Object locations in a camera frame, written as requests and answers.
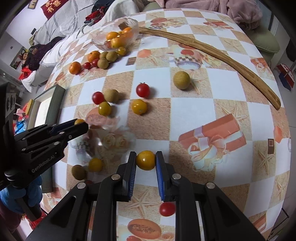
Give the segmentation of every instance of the blue gripper pad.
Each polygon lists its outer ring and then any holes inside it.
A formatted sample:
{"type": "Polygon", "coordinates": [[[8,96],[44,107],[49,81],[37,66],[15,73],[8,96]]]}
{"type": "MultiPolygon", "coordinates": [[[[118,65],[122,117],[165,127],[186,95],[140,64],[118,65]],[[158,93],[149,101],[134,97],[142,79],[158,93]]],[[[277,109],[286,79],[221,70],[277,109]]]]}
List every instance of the blue gripper pad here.
{"type": "Polygon", "coordinates": [[[162,201],[171,201],[170,196],[170,176],[167,170],[167,165],[163,159],[163,154],[158,151],[155,154],[156,175],[158,182],[159,195],[162,201]]]}
{"type": "Polygon", "coordinates": [[[128,181],[128,196],[131,199],[131,197],[133,196],[133,187],[135,184],[135,177],[136,177],[136,159],[134,160],[133,166],[132,166],[132,170],[131,170],[131,175],[130,175],[130,179],[128,181]]]}

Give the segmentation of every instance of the yellow cherry tomato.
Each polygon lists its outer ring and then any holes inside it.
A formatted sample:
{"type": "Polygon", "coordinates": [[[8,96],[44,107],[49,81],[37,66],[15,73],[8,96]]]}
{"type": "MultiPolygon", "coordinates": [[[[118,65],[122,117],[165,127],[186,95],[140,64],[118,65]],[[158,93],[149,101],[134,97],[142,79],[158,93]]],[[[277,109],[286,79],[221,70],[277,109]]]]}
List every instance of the yellow cherry tomato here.
{"type": "Polygon", "coordinates": [[[122,30],[122,33],[125,34],[127,32],[131,31],[131,27],[127,27],[124,30],[122,30]]]}
{"type": "Polygon", "coordinates": [[[141,115],[147,111],[147,104],[141,99],[136,99],[131,103],[131,109],[135,114],[141,115]]]}
{"type": "Polygon", "coordinates": [[[106,39],[111,40],[113,38],[116,38],[118,36],[118,32],[110,32],[107,34],[106,39]]]}
{"type": "Polygon", "coordinates": [[[103,169],[103,162],[101,159],[93,158],[89,161],[90,172],[100,172],[103,169]]]}
{"type": "Polygon", "coordinates": [[[124,56],[126,54],[126,48],[124,47],[119,47],[118,50],[116,51],[120,56],[124,56]]]}
{"type": "Polygon", "coordinates": [[[84,119],[77,119],[77,120],[75,120],[74,125],[77,125],[77,124],[80,124],[80,123],[83,123],[83,122],[85,122],[84,119]]]}
{"type": "Polygon", "coordinates": [[[155,167],[155,155],[152,151],[142,151],[137,155],[136,163],[144,171],[150,171],[155,167]]]}
{"type": "Polygon", "coordinates": [[[99,114],[103,116],[108,116],[111,114],[111,106],[108,102],[104,101],[99,104],[99,114]]]}

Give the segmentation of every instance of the red cherry tomato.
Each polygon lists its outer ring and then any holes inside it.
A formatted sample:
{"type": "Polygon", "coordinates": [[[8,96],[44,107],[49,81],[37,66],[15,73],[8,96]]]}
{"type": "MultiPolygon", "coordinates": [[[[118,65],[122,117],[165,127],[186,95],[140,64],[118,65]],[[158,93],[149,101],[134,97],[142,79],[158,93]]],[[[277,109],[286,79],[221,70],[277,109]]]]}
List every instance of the red cherry tomato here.
{"type": "Polygon", "coordinates": [[[90,62],[84,63],[83,68],[90,69],[91,68],[91,63],[90,62]]]}
{"type": "Polygon", "coordinates": [[[162,216],[169,217],[176,212],[176,206],[173,202],[164,202],[159,207],[159,213],[162,216]]]}
{"type": "Polygon", "coordinates": [[[190,49],[182,49],[181,50],[181,54],[184,54],[184,55],[194,55],[194,52],[190,49]]]}
{"type": "Polygon", "coordinates": [[[98,61],[99,61],[99,59],[96,58],[96,59],[92,62],[93,67],[98,68],[98,61]]]}
{"type": "Polygon", "coordinates": [[[131,235],[126,238],[126,241],[141,241],[141,239],[131,235]]]}
{"type": "Polygon", "coordinates": [[[137,95],[142,98],[147,98],[150,95],[150,87],[145,83],[140,83],[136,89],[137,95]]]}
{"type": "Polygon", "coordinates": [[[93,94],[92,100],[95,104],[101,104],[103,101],[105,101],[105,98],[103,93],[98,91],[93,94]]]}

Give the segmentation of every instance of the wall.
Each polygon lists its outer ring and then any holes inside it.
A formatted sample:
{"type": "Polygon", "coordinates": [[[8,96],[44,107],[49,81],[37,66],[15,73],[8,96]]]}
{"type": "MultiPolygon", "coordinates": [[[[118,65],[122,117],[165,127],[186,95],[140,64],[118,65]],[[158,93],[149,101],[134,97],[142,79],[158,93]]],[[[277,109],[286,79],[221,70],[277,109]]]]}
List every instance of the wall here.
{"type": "Polygon", "coordinates": [[[37,30],[47,21],[41,6],[48,0],[39,0],[34,10],[26,6],[10,23],[7,33],[22,46],[29,49],[29,39],[34,28],[37,30]]]}
{"type": "Polygon", "coordinates": [[[280,51],[271,59],[271,70],[273,70],[283,56],[283,53],[286,51],[290,37],[276,17],[274,17],[270,32],[276,37],[280,46],[280,51]]]}
{"type": "Polygon", "coordinates": [[[10,66],[12,60],[18,54],[22,45],[13,39],[7,32],[4,32],[0,39],[0,59],[10,66]]]}

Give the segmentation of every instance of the gift box print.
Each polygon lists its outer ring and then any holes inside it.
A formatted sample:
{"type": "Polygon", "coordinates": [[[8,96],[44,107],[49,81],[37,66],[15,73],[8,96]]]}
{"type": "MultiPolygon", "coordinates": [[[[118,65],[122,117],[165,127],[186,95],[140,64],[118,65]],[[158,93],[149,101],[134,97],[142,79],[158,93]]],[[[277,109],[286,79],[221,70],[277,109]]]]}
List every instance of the gift box print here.
{"type": "Polygon", "coordinates": [[[246,138],[233,114],[179,136],[179,143],[188,150],[195,171],[211,171],[224,155],[246,145],[246,138]]]}

